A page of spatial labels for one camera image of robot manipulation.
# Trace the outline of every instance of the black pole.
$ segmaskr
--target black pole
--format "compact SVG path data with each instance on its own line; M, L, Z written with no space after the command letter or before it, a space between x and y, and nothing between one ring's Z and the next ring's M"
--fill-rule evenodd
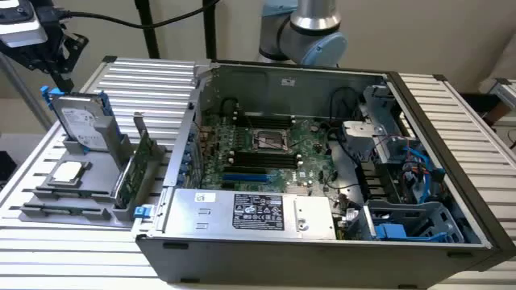
M135 0L137 14L140 15L140 22L143 25L153 24L152 22L152 13L151 13L151 4L149 0ZM145 44L148 57L151 59L160 58L160 49L159 49L159 40L156 39L156 32L153 29L144 30Z
M203 6L208 5L212 0L203 0ZM207 58L217 59L217 33L215 27L215 8L213 5L203 12L204 15L204 41L207 47Z

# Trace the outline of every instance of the warning label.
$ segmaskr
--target warning label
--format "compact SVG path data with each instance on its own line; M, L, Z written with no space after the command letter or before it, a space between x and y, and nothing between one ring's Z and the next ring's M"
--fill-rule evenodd
M277 195L235 195L233 228L283 231L283 197Z

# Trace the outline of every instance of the blue pcie slot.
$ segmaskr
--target blue pcie slot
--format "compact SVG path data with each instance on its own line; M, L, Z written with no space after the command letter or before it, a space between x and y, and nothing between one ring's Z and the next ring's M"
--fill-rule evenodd
M228 181L268 182L269 178L268 178L267 175L224 174L223 180L228 180Z

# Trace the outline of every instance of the white wall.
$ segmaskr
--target white wall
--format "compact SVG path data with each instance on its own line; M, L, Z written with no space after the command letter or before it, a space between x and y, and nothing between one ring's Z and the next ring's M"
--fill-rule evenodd
M55 0L69 10L89 11L139 22L133 1ZM195 10L201 0L152 0L155 21ZM219 58L253 60L259 47L261 0L221 0L217 6ZM349 38L341 66L391 69L404 73L440 73L459 89L473 90L487 76L503 46L516 30L515 0L337 0L341 30ZM79 89L104 55L145 57L143 33L96 19L76 18L71 31L91 43L77 63ZM205 57L203 16L156 30L164 58ZM20 68L37 92L52 83L40 72ZM15 95L7 88L4 95Z

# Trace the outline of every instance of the green circuit board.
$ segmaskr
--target green circuit board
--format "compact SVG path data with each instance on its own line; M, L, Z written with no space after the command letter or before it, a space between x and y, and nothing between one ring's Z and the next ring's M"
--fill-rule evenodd
M227 118L208 116L203 128L211 132L205 140L205 174L201 188L221 190L224 184L231 184L231 190L289 193L293 191L308 192L309 195L323 196L323 182L319 181L319 173L324 179L333 172L332 156L325 154L325 131L319 128L320 123L312 119L297 120L284 130L273 130L257 127L236 127ZM276 133L283 136L285 146L271 143L268 148L256 145L257 132ZM296 169L267 168L267 182L224 181L224 167L231 166L228 158L231 151L257 152L276 154L295 154L301 156L303 164Z

